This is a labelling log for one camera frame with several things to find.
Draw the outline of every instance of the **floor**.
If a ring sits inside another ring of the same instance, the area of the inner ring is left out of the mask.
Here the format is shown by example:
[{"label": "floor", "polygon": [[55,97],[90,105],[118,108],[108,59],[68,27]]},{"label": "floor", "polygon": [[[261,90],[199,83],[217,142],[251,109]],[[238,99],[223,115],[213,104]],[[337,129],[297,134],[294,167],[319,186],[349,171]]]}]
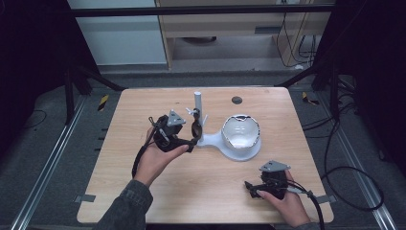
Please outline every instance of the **floor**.
[{"label": "floor", "polygon": [[[309,49],[309,43],[310,40],[304,43],[303,51]],[[177,39],[170,70],[148,70],[144,66],[135,73],[106,73],[104,76],[125,87],[272,86],[311,64],[306,57],[303,61],[298,66],[285,67],[272,37],[267,35],[218,37],[214,42]],[[311,81],[312,76],[309,76],[289,88],[304,129],[330,116],[328,89],[313,92]],[[85,192],[120,92],[96,81],[90,82],[93,86],[91,96],[76,93],[75,101],[81,113],[75,124],[68,126],[69,130],[64,125],[65,108],[61,106],[64,104],[63,88],[37,99],[33,116],[10,149],[12,158],[1,165],[0,229],[9,229],[13,223],[21,224],[25,220],[32,229],[87,229],[92,226],[77,222],[79,203],[75,199]],[[303,92],[319,105],[304,102]],[[106,94],[108,102],[99,112],[97,107]],[[403,202],[406,180],[395,164],[379,160],[378,149],[362,118],[356,114],[352,98],[343,96],[341,102],[340,126],[330,141],[328,136],[333,122],[304,132],[319,173],[325,173],[325,164],[329,169],[354,166],[368,172],[383,191],[385,203],[373,212],[360,211],[346,204],[345,200],[348,200],[361,207],[374,206],[380,195],[367,177],[348,170],[335,172],[329,179],[342,197],[336,196],[338,200],[331,204],[335,219],[327,224],[327,229],[406,229],[406,219],[402,215],[406,210]],[[61,133],[66,133],[67,143],[59,143]],[[59,146],[60,152],[56,152],[55,146]],[[42,173],[44,166],[50,173]],[[35,183],[38,178],[43,178],[42,186]],[[327,194],[333,195],[330,186],[323,181]],[[31,209],[24,204],[31,204]],[[289,229],[283,224],[276,227]]]}]

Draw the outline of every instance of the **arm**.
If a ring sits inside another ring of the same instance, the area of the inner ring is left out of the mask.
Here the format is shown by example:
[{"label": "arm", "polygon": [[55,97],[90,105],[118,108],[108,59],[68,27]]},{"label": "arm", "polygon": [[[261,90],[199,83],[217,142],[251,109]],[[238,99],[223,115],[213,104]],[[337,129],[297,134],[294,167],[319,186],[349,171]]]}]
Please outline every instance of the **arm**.
[{"label": "arm", "polygon": [[149,186],[189,146],[162,152],[150,144],[141,157],[137,173],[117,197],[94,229],[145,229],[146,213],[152,204]]},{"label": "arm", "polygon": [[[286,171],[286,178],[293,181],[293,177],[289,171]],[[265,191],[257,191],[263,199],[271,203],[281,213],[284,221],[294,229],[299,230],[316,230],[320,229],[318,223],[312,223],[301,199],[297,194],[286,192],[282,200],[277,199],[273,195]]]}]

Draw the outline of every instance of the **black pole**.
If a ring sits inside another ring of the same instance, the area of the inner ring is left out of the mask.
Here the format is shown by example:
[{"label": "black pole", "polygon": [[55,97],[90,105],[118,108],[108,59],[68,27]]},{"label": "black pole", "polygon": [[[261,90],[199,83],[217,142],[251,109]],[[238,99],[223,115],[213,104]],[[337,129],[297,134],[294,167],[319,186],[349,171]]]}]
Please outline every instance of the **black pole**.
[{"label": "black pole", "polygon": [[73,9],[69,11],[49,11],[50,14],[74,17],[106,16],[146,16],[179,14],[219,14],[219,13],[264,13],[264,12],[333,12],[335,4],[295,4],[295,5],[241,5],[241,6],[195,6],[195,7],[153,7],[116,9]]}]

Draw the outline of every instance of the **wooden table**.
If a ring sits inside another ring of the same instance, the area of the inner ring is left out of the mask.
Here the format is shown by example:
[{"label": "wooden table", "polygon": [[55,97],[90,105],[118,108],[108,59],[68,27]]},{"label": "wooden table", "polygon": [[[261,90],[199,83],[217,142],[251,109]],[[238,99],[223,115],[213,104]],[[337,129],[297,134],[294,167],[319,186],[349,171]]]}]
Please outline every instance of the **wooden table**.
[{"label": "wooden table", "polygon": [[[113,116],[87,195],[94,202],[82,202],[80,222],[97,222],[131,179],[134,158],[146,140],[148,117],[156,121],[174,109],[187,120],[179,137],[191,139],[193,93],[202,94],[203,113],[208,115],[205,133],[216,133],[234,114],[248,114],[260,127],[262,140],[257,156],[234,162],[215,148],[194,148],[171,162],[154,181],[154,196],[147,212],[150,223],[276,223],[279,213],[262,199],[251,198],[244,181],[260,184],[259,167],[269,160],[291,166],[296,181],[316,196],[325,194],[298,116],[285,88],[149,88],[123,92]],[[242,98],[241,104],[232,98]],[[310,199],[302,196],[313,220],[317,212]],[[322,204],[325,222],[333,220],[328,203]]]}]

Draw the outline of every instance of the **hand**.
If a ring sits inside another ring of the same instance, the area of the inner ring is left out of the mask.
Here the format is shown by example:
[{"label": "hand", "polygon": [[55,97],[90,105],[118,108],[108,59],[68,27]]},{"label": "hand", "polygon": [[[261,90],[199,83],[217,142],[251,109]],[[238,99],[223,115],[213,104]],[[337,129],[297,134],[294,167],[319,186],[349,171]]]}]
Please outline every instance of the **hand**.
[{"label": "hand", "polygon": [[[147,137],[150,135],[152,128],[147,132]],[[154,143],[150,144],[141,157],[138,164],[137,173],[134,176],[135,180],[142,182],[148,187],[162,173],[165,167],[176,157],[182,155],[189,146],[181,146],[174,150],[163,152]]]},{"label": "hand", "polygon": [[[293,181],[289,171],[286,171],[286,178]],[[305,207],[297,194],[286,191],[284,198],[278,199],[265,191],[257,191],[257,193],[277,208],[284,221],[291,227],[295,228],[310,222]]]}]

